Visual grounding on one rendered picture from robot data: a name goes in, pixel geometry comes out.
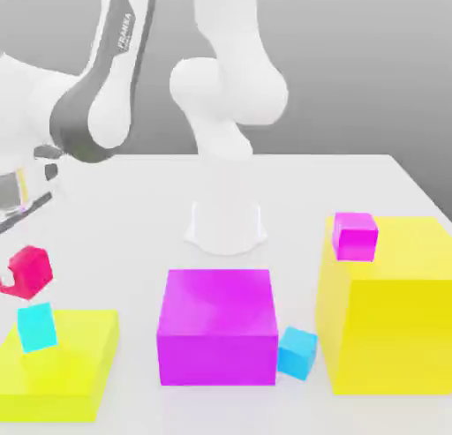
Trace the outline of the small sky blue cube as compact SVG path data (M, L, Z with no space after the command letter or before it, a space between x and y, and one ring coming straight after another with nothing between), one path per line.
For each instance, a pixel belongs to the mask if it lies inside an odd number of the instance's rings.
M289 326L278 345L277 371L305 381L313 367L318 336Z

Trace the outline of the small cyan cube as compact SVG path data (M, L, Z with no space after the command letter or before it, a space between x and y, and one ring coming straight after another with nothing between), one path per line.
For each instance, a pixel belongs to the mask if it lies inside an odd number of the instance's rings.
M50 303L18 309L17 325L25 354L57 345L57 330Z

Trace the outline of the small magenta cube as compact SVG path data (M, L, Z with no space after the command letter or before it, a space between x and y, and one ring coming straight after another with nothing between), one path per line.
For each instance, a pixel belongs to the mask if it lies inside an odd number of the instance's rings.
M332 245L339 261L372 262L379 229L369 213L335 213Z

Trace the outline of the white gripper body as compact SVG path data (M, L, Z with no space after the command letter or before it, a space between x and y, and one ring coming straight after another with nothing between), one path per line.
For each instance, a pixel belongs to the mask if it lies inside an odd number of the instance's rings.
M0 223L0 266L28 245L48 248L53 243L57 234L56 203L56 193L49 191L24 213Z

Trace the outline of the large magenta box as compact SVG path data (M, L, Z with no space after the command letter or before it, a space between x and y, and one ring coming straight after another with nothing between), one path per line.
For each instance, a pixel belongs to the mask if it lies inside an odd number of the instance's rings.
M156 347L164 386L272 386L278 328L267 269L171 269Z

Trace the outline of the small red cube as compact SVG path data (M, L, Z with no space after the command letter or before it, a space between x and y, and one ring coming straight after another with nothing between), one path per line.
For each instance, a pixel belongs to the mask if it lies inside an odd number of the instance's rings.
M6 286L0 279L0 293L27 301L53 280L47 251L32 245L15 253L8 261L7 270L11 273L12 285Z

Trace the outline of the large lime yellow box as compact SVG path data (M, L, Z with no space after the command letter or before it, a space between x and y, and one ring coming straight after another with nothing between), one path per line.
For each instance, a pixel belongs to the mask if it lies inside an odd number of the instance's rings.
M119 339L116 310L56 310L58 344L24 353L13 326L0 344L0 422L93 422Z

